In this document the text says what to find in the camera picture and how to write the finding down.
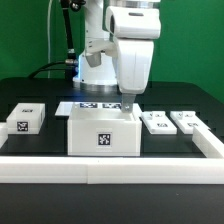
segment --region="small white block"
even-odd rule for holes
[[[170,116],[184,134],[193,134],[194,127],[210,129],[196,116],[195,111],[171,111]]]
[[[177,128],[168,119],[165,111],[143,112],[142,120],[151,134],[176,134]]]
[[[7,118],[8,134],[38,134],[45,118],[45,104],[19,103]]]

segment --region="cable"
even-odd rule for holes
[[[48,13],[47,13],[47,43],[48,43],[48,63],[51,62],[51,8],[53,0],[49,1]]]
[[[40,71],[43,71],[43,70],[45,70],[46,68],[49,68],[49,67],[51,67],[51,66],[54,66],[54,65],[64,65],[64,64],[65,64],[64,61],[57,61],[57,62],[51,62],[51,63],[48,63],[48,64],[46,64],[46,65],[40,67],[40,68],[37,69],[36,71],[30,73],[30,74],[28,75],[28,78],[29,78],[29,79],[33,79],[33,78],[34,78]]]

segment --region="white block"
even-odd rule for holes
[[[45,118],[45,104],[19,103],[7,118],[8,134],[38,134]]]
[[[224,144],[208,129],[194,127],[192,141],[207,158],[224,158]]]
[[[8,139],[7,124],[0,123],[0,148],[4,145]]]
[[[142,120],[151,134],[177,133],[177,128],[168,119],[164,111],[143,112]]]
[[[134,112],[85,106],[88,108],[81,103],[73,105],[68,120],[68,155],[140,155],[142,123]]]
[[[195,111],[171,111],[171,118],[184,134],[193,134],[194,127],[210,129],[195,114]]]

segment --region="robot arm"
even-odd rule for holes
[[[109,6],[106,28],[113,35],[117,49],[115,67],[122,93],[122,111],[129,113],[136,94],[143,93],[148,83],[154,48],[152,39],[159,38],[161,30],[159,10]]]
[[[117,84],[122,93],[123,112],[132,112],[136,94],[143,93],[148,83],[154,48],[152,39],[159,38],[161,30],[159,10],[153,8],[154,3],[158,2],[160,0],[87,0],[85,5],[88,28],[82,58],[88,62],[88,67],[86,69],[86,63],[83,67],[83,63],[80,63],[79,70],[83,72],[85,78],[78,77],[78,80],[82,80],[78,82],[88,80],[93,86],[96,83],[94,78],[98,82],[100,74],[105,76],[108,73],[106,69],[109,68],[111,71],[114,67]],[[105,15],[103,15],[103,3],[106,9]],[[85,1],[61,0],[62,8],[63,4],[64,7],[70,6],[73,11],[78,11]],[[102,29],[102,17],[110,35]],[[111,66],[108,66],[106,60],[104,61],[106,66],[101,66],[102,52],[113,58],[113,65],[111,63]],[[104,84],[107,81],[100,80],[100,83]]]

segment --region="white robot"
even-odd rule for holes
[[[121,111],[104,103],[86,108],[74,102],[67,122],[68,155],[139,156],[142,123],[133,110],[136,94],[145,91],[160,35],[159,0],[72,0],[85,7],[85,50],[79,57],[74,86],[122,93]],[[72,55],[72,44],[68,41]]]
[[[73,1],[73,7],[79,7]],[[160,0],[87,0],[85,50],[74,86],[122,93],[122,112],[130,113],[136,94],[144,92],[160,36]]]

